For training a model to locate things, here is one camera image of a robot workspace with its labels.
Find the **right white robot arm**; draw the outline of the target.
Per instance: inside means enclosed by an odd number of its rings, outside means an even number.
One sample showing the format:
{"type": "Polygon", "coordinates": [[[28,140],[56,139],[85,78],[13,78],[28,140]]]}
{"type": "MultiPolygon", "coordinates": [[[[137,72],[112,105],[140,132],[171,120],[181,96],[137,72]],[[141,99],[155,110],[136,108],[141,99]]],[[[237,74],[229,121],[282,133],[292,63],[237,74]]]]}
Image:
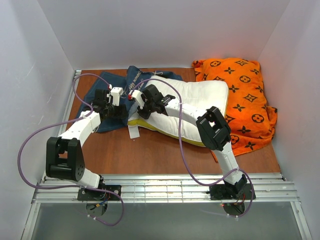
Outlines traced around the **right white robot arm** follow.
{"type": "Polygon", "coordinates": [[[244,195],[248,179],[240,170],[232,150],[231,129],[221,111],[212,106],[209,109],[200,109],[183,103],[180,93],[162,95],[153,84],[145,87],[143,91],[133,89],[128,97],[138,103],[137,112],[148,119],[151,113],[163,114],[178,118],[178,140],[182,140],[182,122],[186,121],[198,130],[201,142],[206,148],[213,151],[222,171],[222,178],[208,183],[213,187],[223,182],[225,191],[233,198],[244,195]]]}

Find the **white pillow yellow edge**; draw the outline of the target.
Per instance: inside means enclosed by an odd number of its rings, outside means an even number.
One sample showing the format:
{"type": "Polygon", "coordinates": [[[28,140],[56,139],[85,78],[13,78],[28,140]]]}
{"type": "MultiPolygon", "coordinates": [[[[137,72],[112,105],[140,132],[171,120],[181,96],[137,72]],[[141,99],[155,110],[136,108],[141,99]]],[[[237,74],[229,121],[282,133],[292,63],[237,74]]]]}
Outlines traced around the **white pillow yellow edge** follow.
{"type": "MultiPolygon", "coordinates": [[[[153,75],[151,80],[141,85],[146,87],[150,84],[155,85],[163,96],[172,95],[178,99],[178,95],[181,95],[184,105],[189,104],[201,110],[206,110],[214,106],[220,110],[222,115],[226,114],[229,91],[228,85],[223,81],[185,82],[153,75]]],[[[179,137],[178,117],[153,112],[149,119],[143,119],[137,113],[137,107],[137,103],[131,106],[129,111],[130,118],[127,122],[129,126],[143,127],[176,139],[179,137]]]]}

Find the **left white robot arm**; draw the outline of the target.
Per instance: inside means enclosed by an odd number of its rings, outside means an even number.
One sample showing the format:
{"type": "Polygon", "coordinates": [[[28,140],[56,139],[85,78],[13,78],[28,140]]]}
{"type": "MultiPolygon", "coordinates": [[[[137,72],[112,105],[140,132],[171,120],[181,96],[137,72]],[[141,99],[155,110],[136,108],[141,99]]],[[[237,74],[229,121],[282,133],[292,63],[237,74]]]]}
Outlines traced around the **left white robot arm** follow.
{"type": "Polygon", "coordinates": [[[87,138],[107,119],[127,118],[127,108],[120,103],[124,94],[121,87],[97,89],[90,105],[83,107],[80,120],[58,137],[51,137],[46,143],[46,175],[68,180],[84,187],[97,189],[102,181],[100,175],[85,167],[82,151],[87,138]]]}

